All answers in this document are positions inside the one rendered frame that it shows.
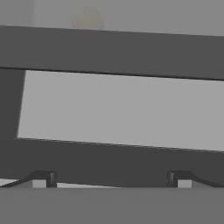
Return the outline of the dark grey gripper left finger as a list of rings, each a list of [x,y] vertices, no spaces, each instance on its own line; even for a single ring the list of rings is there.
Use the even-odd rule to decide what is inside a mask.
[[[33,171],[25,178],[1,185],[1,188],[56,188],[57,177],[56,171]]]

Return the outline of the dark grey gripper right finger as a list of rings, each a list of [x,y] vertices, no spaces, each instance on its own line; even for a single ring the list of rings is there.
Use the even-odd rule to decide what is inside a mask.
[[[199,178],[190,171],[168,171],[167,186],[173,188],[224,188],[224,185]]]

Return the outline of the dark grey fridge drawer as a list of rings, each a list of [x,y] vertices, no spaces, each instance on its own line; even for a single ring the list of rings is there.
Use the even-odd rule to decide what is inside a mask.
[[[83,31],[0,25],[4,82],[20,90],[25,71],[80,72],[149,79],[224,81],[223,37]],[[224,153],[117,143],[0,140],[0,177],[54,170],[68,183],[166,186],[171,170],[224,186]]]

